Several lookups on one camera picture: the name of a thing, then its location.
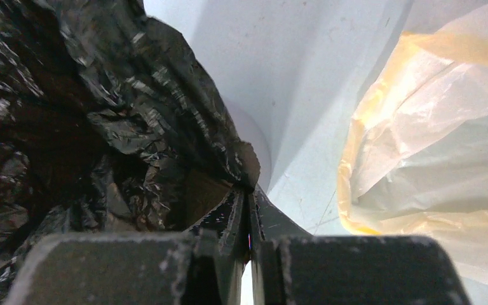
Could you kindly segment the yellow translucent trash bag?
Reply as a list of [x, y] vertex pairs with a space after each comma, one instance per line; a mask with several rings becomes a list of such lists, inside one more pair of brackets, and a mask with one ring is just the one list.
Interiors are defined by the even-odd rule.
[[437, 240], [488, 285], [488, 1], [415, 1], [352, 115], [337, 174], [353, 234]]

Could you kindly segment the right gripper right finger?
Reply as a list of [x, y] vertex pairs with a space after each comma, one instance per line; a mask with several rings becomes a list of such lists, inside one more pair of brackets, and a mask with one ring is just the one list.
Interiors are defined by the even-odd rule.
[[469, 304], [446, 251], [424, 236], [313, 236], [261, 189], [248, 196], [256, 304]]

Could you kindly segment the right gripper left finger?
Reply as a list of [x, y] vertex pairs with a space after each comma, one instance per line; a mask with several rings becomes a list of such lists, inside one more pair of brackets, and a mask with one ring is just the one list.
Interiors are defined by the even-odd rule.
[[238, 304], [245, 193], [230, 190], [188, 230], [67, 233], [29, 252], [6, 304]]

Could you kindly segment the black plastic trash bag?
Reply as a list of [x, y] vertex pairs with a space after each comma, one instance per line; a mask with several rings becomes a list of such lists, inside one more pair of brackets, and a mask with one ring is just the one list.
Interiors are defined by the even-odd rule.
[[183, 35], [142, 1], [0, 1], [0, 304], [66, 231], [182, 231], [202, 178], [254, 189], [240, 139]]

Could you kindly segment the grey plastic trash bin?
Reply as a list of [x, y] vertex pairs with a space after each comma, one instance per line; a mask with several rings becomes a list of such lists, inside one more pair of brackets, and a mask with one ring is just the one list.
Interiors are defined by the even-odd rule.
[[236, 102], [223, 97], [223, 101], [234, 121], [236, 130], [240, 138], [252, 144], [259, 163], [261, 165], [261, 174], [258, 185], [266, 193], [271, 183], [271, 155], [267, 140], [259, 125], [253, 117], [242, 109]]

